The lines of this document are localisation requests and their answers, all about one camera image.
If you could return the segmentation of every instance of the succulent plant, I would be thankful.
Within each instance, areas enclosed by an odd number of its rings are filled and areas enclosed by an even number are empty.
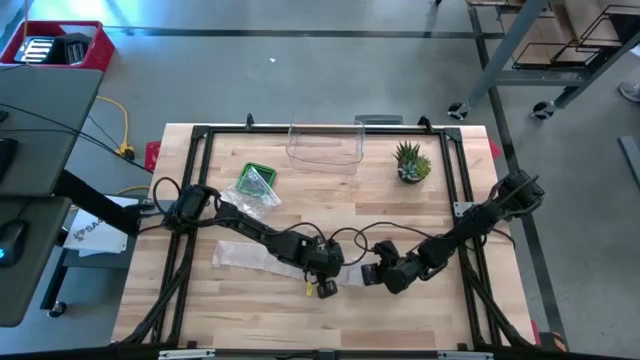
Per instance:
[[[407,140],[400,143],[397,146],[396,153],[393,155],[400,164],[406,164],[410,161],[415,161],[418,158],[418,151],[420,151],[420,145],[411,145],[411,142]]]
[[[396,153],[393,155],[398,160],[398,174],[402,179],[421,180],[429,175],[431,171],[431,161],[423,155],[419,155],[420,145],[412,145],[405,141],[398,145]]]

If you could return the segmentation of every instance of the table leg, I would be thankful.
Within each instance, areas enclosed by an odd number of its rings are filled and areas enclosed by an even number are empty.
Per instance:
[[[41,310],[53,310],[56,299],[58,298],[58,293],[62,287],[62,282],[64,281],[64,277],[67,275],[67,267],[64,266],[64,259],[67,257],[67,251],[67,249],[63,248],[60,253],[60,258],[56,263],[55,270],[53,270],[53,275],[51,276],[51,281],[49,281],[49,286],[47,286],[47,291],[44,293],[42,303],[40,303]]]
[[[109,200],[67,170],[60,174],[53,192],[57,196],[70,198],[81,209],[125,234],[136,236],[138,233],[138,217],[127,213],[122,206]]]

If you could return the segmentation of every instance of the shelf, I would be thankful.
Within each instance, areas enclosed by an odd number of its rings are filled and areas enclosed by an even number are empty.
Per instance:
[[[517,13],[524,5],[526,0],[467,0],[470,6],[495,6],[498,13],[515,12]],[[544,8],[539,16],[553,16],[550,6]]]
[[[513,53],[514,68],[581,67],[598,50],[578,46],[566,12],[554,6],[553,17],[537,18]],[[517,14],[502,14],[504,31],[509,31]]]
[[[571,25],[582,46],[619,47],[622,45],[609,18],[610,14],[640,15],[640,1],[564,0]]]

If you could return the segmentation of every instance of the gray floor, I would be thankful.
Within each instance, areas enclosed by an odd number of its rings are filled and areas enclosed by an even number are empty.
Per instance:
[[[21,1],[0,0],[0,29]],[[482,9],[485,31],[498,31],[493,9]],[[471,29],[463,0],[36,0],[34,19],[98,19],[108,25],[218,29],[438,30]],[[472,40],[113,37],[117,48],[100,94],[130,113],[131,143],[142,158],[168,122],[257,122],[291,119],[348,122],[356,114],[399,114],[407,123],[426,115],[459,124],[446,107],[463,100],[480,76]],[[490,48],[497,46],[492,42]],[[638,357],[640,288],[633,266],[640,252],[640,191],[617,145],[620,135],[640,139],[640,107],[616,92],[623,80],[640,81],[640,59],[627,55],[592,88],[547,122],[527,118],[558,88],[509,87],[500,94],[520,165],[541,175],[547,192],[536,212],[549,271],[573,351]],[[119,110],[97,102],[92,116],[120,141]],[[488,98],[466,124],[487,126],[498,142]],[[85,131],[106,138],[87,123]],[[100,162],[110,182],[92,173]],[[503,159],[496,167],[506,174]],[[68,168],[97,189],[115,192],[148,184],[149,176],[93,145],[79,142]],[[546,328],[537,283],[519,224],[513,226],[532,318]],[[54,252],[43,279],[48,280]],[[40,284],[24,323],[0,329],[0,353],[109,341],[123,272],[71,270],[62,298],[68,314],[53,320],[37,309]]]

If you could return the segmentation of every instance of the red box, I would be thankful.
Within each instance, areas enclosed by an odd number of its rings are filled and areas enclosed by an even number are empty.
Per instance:
[[[50,64],[33,64],[34,67],[47,68],[73,68],[73,69],[96,69],[102,72],[107,71],[111,55],[115,47],[109,37],[102,28],[100,21],[29,21],[27,26],[27,36],[59,36],[66,34],[61,25],[74,26],[95,26],[96,34],[91,40],[87,54],[80,64],[76,65],[50,65]],[[11,41],[7,44],[0,56],[0,65],[16,64],[13,60],[18,53],[20,46],[24,42],[24,21],[18,26],[11,37]]]

